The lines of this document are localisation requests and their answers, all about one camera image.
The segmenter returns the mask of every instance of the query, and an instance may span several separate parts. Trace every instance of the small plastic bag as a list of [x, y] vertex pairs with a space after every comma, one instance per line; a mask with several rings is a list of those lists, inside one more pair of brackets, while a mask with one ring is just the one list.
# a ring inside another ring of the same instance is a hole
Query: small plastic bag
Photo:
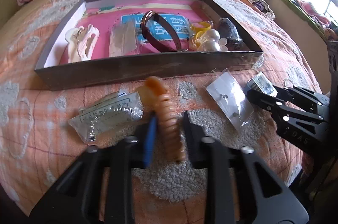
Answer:
[[108, 101], [108, 100], [111, 100], [111, 99], [114, 99], [114, 98], [117, 98], [117, 97], [121, 97], [121, 96], [124, 96], [124, 95], [127, 95], [127, 94], [129, 94], [129, 92], [126, 89], [123, 89], [123, 88], [119, 89], [119, 91], [107, 94], [106, 96], [102, 97], [101, 99], [95, 101], [90, 106], [80, 108], [79, 113], [80, 114], [87, 113], [89, 111], [96, 109], [97, 107], [102, 106], [102, 103], [105, 102], [105, 101]]
[[105, 100], [80, 111], [68, 121], [84, 143], [92, 143], [112, 129], [142, 118], [143, 105], [137, 92]]
[[254, 108], [246, 99], [241, 86], [228, 69], [221, 73], [212, 71], [207, 76], [212, 77], [212, 79], [209, 79], [204, 84], [207, 92], [215, 100], [235, 129], [240, 131], [241, 127], [248, 123], [254, 112]]
[[116, 25], [110, 33], [109, 57], [128, 54], [140, 54], [133, 19], [124, 24]]
[[261, 71], [256, 74], [252, 79], [250, 79], [246, 83], [246, 86], [246, 89], [254, 89], [272, 97], [276, 97], [278, 94], [277, 90], [271, 84], [269, 79]]
[[247, 50], [247, 46], [239, 36], [236, 26], [228, 18], [219, 19], [216, 29], [219, 32], [220, 38], [227, 39], [227, 47], [230, 51]]
[[189, 49], [196, 51], [200, 46], [199, 38], [213, 25], [213, 21], [189, 21]]

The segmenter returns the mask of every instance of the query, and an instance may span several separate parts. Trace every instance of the wristwatch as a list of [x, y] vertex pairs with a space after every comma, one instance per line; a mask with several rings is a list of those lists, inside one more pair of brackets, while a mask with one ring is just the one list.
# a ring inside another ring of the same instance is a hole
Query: wristwatch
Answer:
[[[149, 29], [147, 28], [147, 22], [148, 21], [155, 21], [158, 22], [172, 37], [176, 50], [171, 48], [170, 46], [166, 46], [165, 44], [161, 43], [159, 40], [157, 40], [154, 36], [151, 35]], [[159, 52], [176, 52], [176, 51], [182, 51], [182, 45], [180, 42], [180, 38], [177, 35], [174, 28], [158, 13], [156, 13], [153, 10], [148, 11], [141, 20], [141, 30], [142, 35], [149, 44], [151, 44], [154, 48], [156, 48]]]

